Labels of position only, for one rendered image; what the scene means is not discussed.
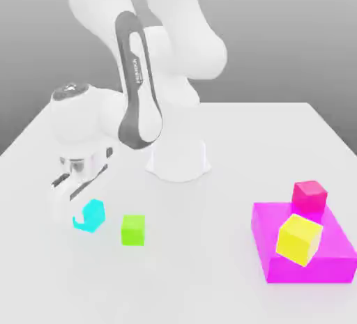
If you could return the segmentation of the small green cube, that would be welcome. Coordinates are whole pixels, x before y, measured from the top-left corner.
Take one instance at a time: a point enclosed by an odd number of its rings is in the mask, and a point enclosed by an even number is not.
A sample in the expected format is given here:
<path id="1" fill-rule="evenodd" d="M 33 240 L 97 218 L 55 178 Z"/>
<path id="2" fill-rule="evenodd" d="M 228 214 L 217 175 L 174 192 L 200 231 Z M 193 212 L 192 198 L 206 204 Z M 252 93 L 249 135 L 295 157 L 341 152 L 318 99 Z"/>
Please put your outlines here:
<path id="1" fill-rule="evenodd" d="M 144 246 L 145 216 L 124 215 L 121 225 L 121 243 L 125 246 Z"/>

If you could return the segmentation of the small pink cube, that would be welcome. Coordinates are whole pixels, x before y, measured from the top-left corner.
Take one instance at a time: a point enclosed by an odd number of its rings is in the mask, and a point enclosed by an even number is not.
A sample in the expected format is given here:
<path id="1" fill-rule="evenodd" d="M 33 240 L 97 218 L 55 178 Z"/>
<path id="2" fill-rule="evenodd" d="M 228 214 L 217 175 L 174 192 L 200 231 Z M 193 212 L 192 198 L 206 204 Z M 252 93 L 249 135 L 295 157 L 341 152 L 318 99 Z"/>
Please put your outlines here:
<path id="1" fill-rule="evenodd" d="M 316 180 L 296 182 L 291 202 L 302 213 L 322 213 L 328 192 Z"/>

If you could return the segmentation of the large magenta box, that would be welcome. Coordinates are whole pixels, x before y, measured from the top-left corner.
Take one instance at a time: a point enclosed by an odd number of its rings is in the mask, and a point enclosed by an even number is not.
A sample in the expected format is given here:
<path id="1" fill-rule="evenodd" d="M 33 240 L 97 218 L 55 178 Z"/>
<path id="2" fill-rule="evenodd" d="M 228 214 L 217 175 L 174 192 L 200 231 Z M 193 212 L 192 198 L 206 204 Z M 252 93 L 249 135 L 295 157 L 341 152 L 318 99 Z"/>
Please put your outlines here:
<path id="1" fill-rule="evenodd" d="M 357 252 L 330 208 L 321 218 L 317 253 L 302 267 L 276 253 L 278 230 L 291 215 L 290 203 L 254 203 L 251 228 L 268 283 L 351 283 L 357 270 Z"/>

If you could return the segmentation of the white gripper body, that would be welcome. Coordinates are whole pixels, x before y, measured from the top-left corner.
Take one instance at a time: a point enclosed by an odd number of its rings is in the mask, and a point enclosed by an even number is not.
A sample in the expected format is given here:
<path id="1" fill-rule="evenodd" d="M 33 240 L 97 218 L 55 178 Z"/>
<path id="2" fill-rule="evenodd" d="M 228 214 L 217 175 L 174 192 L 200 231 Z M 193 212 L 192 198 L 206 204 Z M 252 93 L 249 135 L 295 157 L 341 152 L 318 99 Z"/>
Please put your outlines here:
<path id="1" fill-rule="evenodd" d="M 104 162 L 93 173 L 87 173 L 89 168 L 83 162 L 66 166 L 50 183 L 50 211 L 56 222 L 72 222 L 72 218 L 98 195 L 109 168 L 108 162 Z"/>

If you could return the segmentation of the small yellow cube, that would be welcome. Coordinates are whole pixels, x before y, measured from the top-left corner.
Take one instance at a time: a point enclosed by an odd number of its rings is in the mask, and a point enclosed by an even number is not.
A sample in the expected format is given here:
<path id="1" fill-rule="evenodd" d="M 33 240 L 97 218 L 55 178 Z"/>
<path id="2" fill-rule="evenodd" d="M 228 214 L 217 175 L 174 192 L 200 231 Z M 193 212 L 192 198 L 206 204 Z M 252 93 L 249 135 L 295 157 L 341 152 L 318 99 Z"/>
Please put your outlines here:
<path id="1" fill-rule="evenodd" d="M 276 253 L 295 264 L 306 267 L 317 253 L 324 227 L 296 213 L 278 231 Z"/>

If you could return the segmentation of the small cyan cube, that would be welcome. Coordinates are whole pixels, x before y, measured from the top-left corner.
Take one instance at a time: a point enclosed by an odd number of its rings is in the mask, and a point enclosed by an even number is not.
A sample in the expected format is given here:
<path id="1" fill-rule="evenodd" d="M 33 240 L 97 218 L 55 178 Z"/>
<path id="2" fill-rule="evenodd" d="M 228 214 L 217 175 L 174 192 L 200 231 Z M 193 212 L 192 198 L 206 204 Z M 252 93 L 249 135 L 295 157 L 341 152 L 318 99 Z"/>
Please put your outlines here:
<path id="1" fill-rule="evenodd" d="M 105 221 L 104 203 L 97 199 L 90 200 L 82 209 L 83 222 L 79 223 L 76 217 L 73 217 L 73 226 L 75 229 L 94 233 L 98 227 Z"/>

